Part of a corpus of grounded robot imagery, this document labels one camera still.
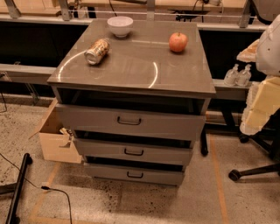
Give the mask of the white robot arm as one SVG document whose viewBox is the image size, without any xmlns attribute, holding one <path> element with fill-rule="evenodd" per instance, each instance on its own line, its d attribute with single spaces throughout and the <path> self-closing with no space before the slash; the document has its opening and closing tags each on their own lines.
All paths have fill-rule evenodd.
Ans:
<svg viewBox="0 0 280 224">
<path fill-rule="evenodd" d="M 240 131 L 252 136 L 280 109 L 280 15 L 236 58 L 255 62 L 256 69 L 267 75 L 261 83 L 251 85 L 241 117 Z"/>
</svg>

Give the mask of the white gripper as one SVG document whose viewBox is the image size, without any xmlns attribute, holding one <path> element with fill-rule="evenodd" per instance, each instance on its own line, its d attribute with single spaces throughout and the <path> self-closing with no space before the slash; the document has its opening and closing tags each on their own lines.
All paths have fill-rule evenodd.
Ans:
<svg viewBox="0 0 280 224">
<path fill-rule="evenodd" d="M 239 52 L 236 59 L 255 62 L 259 40 Z M 261 131 L 270 117 L 280 109 L 280 78 L 269 76 L 262 82 L 253 81 L 248 91 L 247 107 L 243 110 L 240 131 L 252 136 Z"/>
</svg>

